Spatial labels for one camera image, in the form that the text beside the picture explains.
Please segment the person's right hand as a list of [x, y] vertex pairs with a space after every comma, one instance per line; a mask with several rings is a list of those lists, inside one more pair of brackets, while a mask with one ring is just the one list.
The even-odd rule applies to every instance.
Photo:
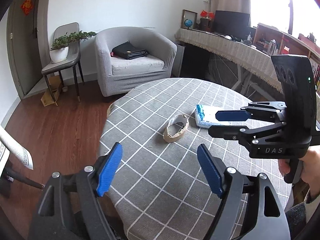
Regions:
[[310, 146], [304, 157], [300, 158], [302, 181], [310, 187], [310, 194], [315, 198], [319, 194], [319, 145]]

